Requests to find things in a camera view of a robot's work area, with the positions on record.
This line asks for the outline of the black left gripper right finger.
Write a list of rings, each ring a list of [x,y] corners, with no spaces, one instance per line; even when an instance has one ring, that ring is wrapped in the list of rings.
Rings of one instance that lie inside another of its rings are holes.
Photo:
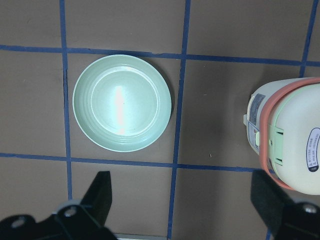
[[[252,172],[250,200],[275,240],[320,238],[320,207],[295,202],[263,170]]]

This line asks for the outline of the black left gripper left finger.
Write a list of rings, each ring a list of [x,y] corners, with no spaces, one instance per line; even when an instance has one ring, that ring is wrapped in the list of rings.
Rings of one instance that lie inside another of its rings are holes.
[[[43,221],[28,214],[0,221],[2,240],[115,240],[105,223],[112,205],[109,171],[100,171],[79,203],[69,203]]]

